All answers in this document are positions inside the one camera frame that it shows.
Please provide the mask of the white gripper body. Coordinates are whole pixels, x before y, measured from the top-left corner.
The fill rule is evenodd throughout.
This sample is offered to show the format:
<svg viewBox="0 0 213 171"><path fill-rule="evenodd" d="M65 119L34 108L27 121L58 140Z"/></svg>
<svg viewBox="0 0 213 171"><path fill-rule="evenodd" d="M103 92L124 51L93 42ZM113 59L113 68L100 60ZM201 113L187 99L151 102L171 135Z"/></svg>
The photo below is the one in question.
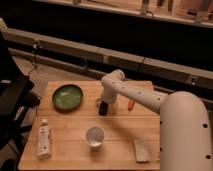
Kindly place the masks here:
<svg viewBox="0 0 213 171"><path fill-rule="evenodd" d="M105 102L108 104L107 113L116 113L118 108L116 98L117 98L117 94L115 92L109 89L104 89L100 97L96 99L96 105L99 108L100 103Z"/></svg>

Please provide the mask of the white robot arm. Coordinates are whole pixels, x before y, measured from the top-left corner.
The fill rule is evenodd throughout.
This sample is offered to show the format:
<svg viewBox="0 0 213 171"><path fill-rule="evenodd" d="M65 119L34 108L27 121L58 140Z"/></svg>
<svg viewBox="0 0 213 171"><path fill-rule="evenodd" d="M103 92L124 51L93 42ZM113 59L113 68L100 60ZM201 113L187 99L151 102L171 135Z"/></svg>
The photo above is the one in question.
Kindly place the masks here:
<svg viewBox="0 0 213 171"><path fill-rule="evenodd" d="M118 94L160 115L160 171L213 171L210 119L199 97L130 85L122 70L103 76L101 85L100 115L107 114Z"/></svg>

